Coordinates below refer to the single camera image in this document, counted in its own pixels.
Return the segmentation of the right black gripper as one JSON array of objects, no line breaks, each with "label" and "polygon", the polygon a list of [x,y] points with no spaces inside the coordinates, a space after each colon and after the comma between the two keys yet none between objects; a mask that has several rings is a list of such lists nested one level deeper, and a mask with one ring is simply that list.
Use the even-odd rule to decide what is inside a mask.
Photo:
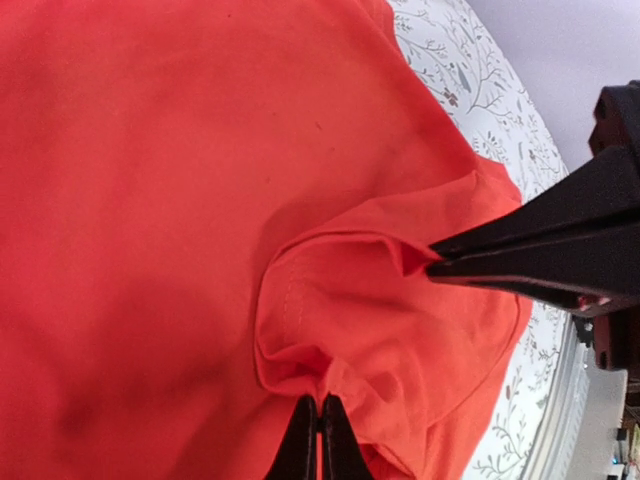
[{"label": "right black gripper", "polygon": [[[594,117],[592,160],[513,212],[432,244],[450,260],[427,275],[591,317],[597,365],[637,370],[639,83],[603,88]],[[470,254],[586,223],[584,232]]]}]

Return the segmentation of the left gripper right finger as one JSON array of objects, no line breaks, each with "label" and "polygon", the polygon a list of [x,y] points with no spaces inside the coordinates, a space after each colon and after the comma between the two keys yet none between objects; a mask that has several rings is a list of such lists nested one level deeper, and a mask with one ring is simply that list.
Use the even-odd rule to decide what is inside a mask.
[{"label": "left gripper right finger", "polygon": [[341,399],[329,394],[321,410],[322,478],[373,480]]}]

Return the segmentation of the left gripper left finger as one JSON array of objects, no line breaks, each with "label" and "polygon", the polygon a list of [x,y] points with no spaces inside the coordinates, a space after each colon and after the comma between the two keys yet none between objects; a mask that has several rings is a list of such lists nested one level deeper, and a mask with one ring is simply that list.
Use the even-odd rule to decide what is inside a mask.
[{"label": "left gripper left finger", "polygon": [[313,397],[300,397],[268,471],[268,480],[313,480],[317,477],[318,411]]}]

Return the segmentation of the red orange garment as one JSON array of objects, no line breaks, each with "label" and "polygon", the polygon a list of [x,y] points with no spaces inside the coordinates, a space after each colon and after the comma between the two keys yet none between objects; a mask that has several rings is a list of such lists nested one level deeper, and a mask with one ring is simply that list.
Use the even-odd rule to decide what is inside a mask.
[{"label": "red orange garment", "polygon": [[459,479],[531,316],[438,285],[517,208],[384,1],[1,5],[1,475],[260,479],[299,396]]}]

